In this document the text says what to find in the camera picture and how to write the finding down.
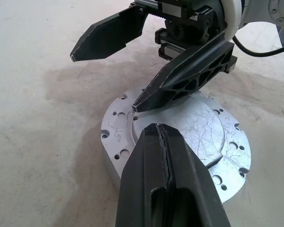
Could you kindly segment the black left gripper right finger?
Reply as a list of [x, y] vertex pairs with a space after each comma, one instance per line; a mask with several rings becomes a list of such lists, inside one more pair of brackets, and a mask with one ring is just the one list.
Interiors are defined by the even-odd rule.
[[181, 133], [158, 125], [169, 177], [163, 203], [164, 227], [228, 227], [230, 222], [208, 169]]

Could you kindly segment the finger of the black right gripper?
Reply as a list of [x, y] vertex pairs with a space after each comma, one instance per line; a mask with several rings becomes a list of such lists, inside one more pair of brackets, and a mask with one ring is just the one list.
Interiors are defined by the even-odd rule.
[[129, 8], [92, 24], [70, 53], [71, 60], [105, 59], [142, 35], [147, 8], [132, 4]]
[[191, 46], [167, 63], [143, 90], [132, 108], [141, 113], [170, 106], [201, 89], [219, 72], [235, 66], [234, 43], [224, 33], [203, 46]]

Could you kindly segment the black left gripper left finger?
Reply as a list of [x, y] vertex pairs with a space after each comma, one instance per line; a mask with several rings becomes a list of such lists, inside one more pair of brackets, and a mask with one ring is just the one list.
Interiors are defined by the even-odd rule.
[[115, 225], [169, 226], [166, 124], [144, 128], [122, 172]]

